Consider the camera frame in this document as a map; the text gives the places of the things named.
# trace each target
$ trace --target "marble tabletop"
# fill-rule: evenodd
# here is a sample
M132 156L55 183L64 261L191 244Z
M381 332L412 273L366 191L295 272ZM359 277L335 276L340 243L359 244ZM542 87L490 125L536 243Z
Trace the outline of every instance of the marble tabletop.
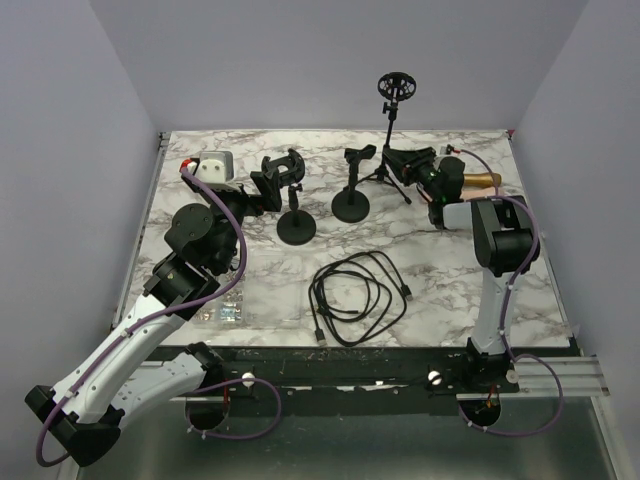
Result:
M154 264L170 253L163 236L173 214L183 205L202 202L181 181L181 162L202 150L233 153L236 178L247 190L255 188L249 172L259 170L262 157L272 158L296 149L305 159L302 210L316 220L317 233L304 246L284 244L276 234L280 213L247 218L243 231L249 249L243 281L224 298L201 308L164 345L204 341L210 345L316 346L307 288L323 265L352 253L379 249L399 268L414 300L399 323L365 346L463 346L478 315L482 273L473 251L470 232L442 232L427 219L427 207L414 188L405 192L407 205L389 186L365 182L359 189L371 203L369 216L358 224L345 224L331 214L331 200L347 181L346 147L371 143L378 153L360 164L361 175L380 163L383 131L345 130L245 130L173 132L162 165L146 223L125 311L143 290ZM399 131L391 145L418 149L451 143L481 155L502 174L507 194L522 194L522 185L511 148L502 131ZM466 172L483 173L471 157L464 158ZM287 211L286 189L282 192ZM524 276L517 297L511 340L515 346L567 346L570 331L554 294L549 270L541 256ZM364 286L352 279L331 279L327 296L332 304L361 308ZM401 305L396 301L391 312ZM338 325L344 337L357 338L373 319ZM325 328L329 345L337 342Z

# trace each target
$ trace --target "gray wall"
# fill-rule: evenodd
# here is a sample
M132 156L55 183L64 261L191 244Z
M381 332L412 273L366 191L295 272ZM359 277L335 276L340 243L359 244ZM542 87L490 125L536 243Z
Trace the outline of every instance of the gray wall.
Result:
M157 140L86 0L1 2L0 65L0 476L54 478L23 398L107 333Z
M585 0L91 0L162 129L513 128Z
M591 0L515 137L569 319L640 472L640 4Z

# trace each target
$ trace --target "coiled black cable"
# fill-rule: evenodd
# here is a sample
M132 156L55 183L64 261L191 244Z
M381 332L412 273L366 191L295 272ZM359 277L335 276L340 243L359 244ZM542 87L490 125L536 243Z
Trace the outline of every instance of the coiled black cable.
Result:
M398 277L398 281L399 281L398 283L396 283L396 281L393 279L389 271L385 269L385 267L382 265L380 260L376 258L376 255L380 255L384 257L387 260L387 262L389 262L389 265L391 265L396 276ZM380 267L382 272L387 276L389 281L392 283L392 285L395 287L398 294L400 294L400 297L402 298L402 303L403 303L402 312L400 312L398 316L396 316L393 320L391 320L386 325L380 327L378 330L376 330L376 327L380 325L385 315L389 311L391 304L393 303L393 292L387 285L377 280L374 274L369 269L367 269L366 267L360 265L355 261L356 259L361 257L368 257L372 259ZM342 269L341 267L345 265L354 267L359 270ZM359 310L341 310L339 308L332 307L331 305L329 305L327 301L327 296L325 293L325 282L330 277L335 275L361 278L362 280L364 280L365 286L367 287L367 300L362 310L360 311ZM375 300L373 299L373 295L372 295L372 287L375 287L373 289L375 291ZM337 321L337 322L343 322L343 323L355 323L367 318L380 302L383 296L383 292L387 294L387 297L388 297L387 302L386 302L386 305L384 306L382 313L373 322L373 325L371 325L371 327L369 327L367 331L357 340L347 340L344 337L342 337L338 333L335 322ZM407 301L412 299L411 290L409 290L409 287L402 280L402 276L400 275L400 272L398 272L398 269L396 268L394 263L385 253L379 250L355 253L350 257L345 258L344 260L338 260L336 262L325 265L320 270L318 270L316 274L313 276L311 285L309 285L308 294L309 294L309 305L311 306L311 313L313 314L313 321L316 325L316 331L315 331L316 340L318 341L318 344L321 346L325 346L327 344L327 341L325 339L324 332L320 327L320 323L318 322L317 314L319 314L322 317L325 325L327 326L327 329L329 330L329 332L331 332L331 335L333 335L333 338L335 338L340 345L344 347L355 347L357 345L360 345L361 343L364 343L368 340L371 340L372 338L377 337L378 335L383 333L385 330L389 329L390 327L398 323L398 321L404 316L404 314L407 311ZM350 315L350 316L339 316L336 314L343 314L343 315Z

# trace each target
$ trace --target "wooden handle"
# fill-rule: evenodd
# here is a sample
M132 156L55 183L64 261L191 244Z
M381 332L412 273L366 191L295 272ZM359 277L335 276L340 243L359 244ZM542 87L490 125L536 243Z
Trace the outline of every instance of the wooden handle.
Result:
M502 175L494 173L493 178L496 179L498 186L502 185ZM464 174L464 186L465 187L478 187L489 188L493 187L491 176L488 173L465 173Z

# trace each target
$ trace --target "black stand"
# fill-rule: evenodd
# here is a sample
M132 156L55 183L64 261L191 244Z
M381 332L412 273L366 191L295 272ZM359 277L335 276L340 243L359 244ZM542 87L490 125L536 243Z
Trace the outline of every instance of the black stand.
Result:
M331 211L335 217L346 223L357 223L369 215L369 199L364 193L356 190L358 182L358 165L360 160L373 158L376 154L375 145L367 145L362 150L347 148L344 158L349 164L349 185L331 202Z
M371 181L390 185L394 187L400 195L402 195L402 198L404 198L404 201L408 205L411 205L411 199L407 197L402 189L393 181L391 175L389 175L389 169L384 161L384 150L389 148L391 132L393 132L393 122L398 118L398 102L407 100L413 96L416 92L416 81L411 75L406 73L387 73L378 81L378 92L391 102L384 102L384 106L382 107L382 113L389 113L389 127L387 128L387 139L385 140L384 147L382 148L382 162L372 174L361 178L358 183Z
M304 245L316 234L316 221L305 211L298 210L300 206L296 192L302 191L302 185L289 186L289 208L278 220L278 237L288 245Z

